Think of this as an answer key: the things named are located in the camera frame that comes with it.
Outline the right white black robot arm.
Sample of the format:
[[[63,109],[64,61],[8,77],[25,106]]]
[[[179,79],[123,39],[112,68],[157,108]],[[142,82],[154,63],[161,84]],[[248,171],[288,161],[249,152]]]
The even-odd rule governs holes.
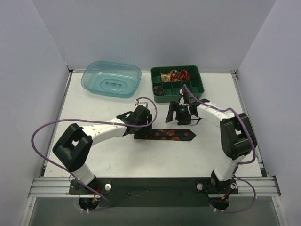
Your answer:
[[[191,125],[192,116],[220,129],[224,160],[212,171],[211,187],[222,190],[230,185],[238,166],[257,146],[250,119],[245,113],[222,110],[207,99],[195,100],[190,95],[181,94],[178,101],[169,103],[165,122],[176,119],[178,125]]]

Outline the black orange floral necktie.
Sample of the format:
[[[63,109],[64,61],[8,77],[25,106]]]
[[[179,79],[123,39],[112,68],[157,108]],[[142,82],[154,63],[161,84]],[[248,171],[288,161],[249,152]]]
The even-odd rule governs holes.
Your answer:
[[[137,140],[192,141],[195,137],[190,129],[150,129],[134,133]]]

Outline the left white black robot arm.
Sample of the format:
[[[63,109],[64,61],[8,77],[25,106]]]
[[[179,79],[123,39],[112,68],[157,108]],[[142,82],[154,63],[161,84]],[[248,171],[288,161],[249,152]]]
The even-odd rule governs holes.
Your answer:
[[[86,164],[91,147],[114,137],[134,134],[140,129],[140,125],[151,121],[150,117],[148,104],[143,102],[138,104],[134,111],[118,115],[106,124],[84,127],[76,123],[71,124],[53,146],[52,151],[74,177],[88,185],[95,179],[95,175]]]

